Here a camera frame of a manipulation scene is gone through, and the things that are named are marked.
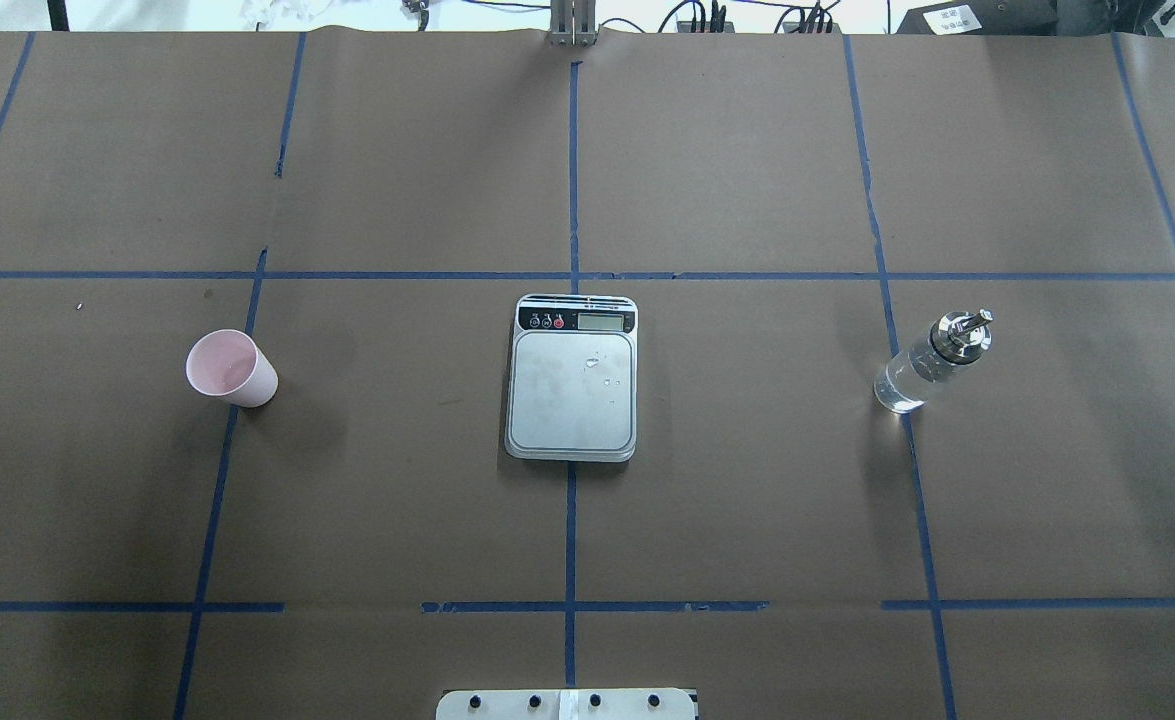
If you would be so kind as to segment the clear glass sauce bottle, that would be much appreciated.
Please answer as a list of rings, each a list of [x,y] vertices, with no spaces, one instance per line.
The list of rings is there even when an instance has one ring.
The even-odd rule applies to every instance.
[[[933,401],[959,374],[976,364],[991,348],[989,309],[952,311],[888,361],[872,392],[892,413],[912,413]]]

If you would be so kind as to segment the silver digital kitchen scale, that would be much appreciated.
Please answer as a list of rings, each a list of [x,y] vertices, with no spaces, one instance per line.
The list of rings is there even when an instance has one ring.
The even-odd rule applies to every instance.
[[[517,300],[503,440],[522,460],[627,462],[638,435],[633,300],[528,292]]]

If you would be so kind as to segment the black power strip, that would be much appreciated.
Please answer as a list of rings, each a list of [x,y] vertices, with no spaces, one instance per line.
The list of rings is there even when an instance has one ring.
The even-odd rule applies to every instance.
[[[696,35],[831,35],[842,1],[689,1],[686,23]]]

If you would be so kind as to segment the aluminium frame post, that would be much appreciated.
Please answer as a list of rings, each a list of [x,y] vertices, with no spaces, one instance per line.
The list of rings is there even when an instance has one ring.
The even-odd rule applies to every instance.
[[[590,47],[599,38],[595,0],[549,1],[549,43],[553,47]]]

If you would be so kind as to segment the pink plastic cup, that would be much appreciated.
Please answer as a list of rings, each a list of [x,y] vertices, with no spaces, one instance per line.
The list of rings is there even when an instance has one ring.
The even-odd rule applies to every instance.
[[[239,408],[261,408],[278,389],[271,361],[248,334],[235,329],[200,337],[186,355],[184,374],[199,395]]]

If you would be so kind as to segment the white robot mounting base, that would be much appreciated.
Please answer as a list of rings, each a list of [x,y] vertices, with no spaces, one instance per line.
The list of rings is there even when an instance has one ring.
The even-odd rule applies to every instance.
[[[674,687],[449,691],[436,719],[698,719],[694,691]]]

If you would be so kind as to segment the black box with label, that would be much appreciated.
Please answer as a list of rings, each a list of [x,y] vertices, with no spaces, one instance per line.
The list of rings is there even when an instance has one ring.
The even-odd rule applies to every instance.
[[[912,8],[893,35],[1049,36],[1058,26],[1054,1],[939,1]]]

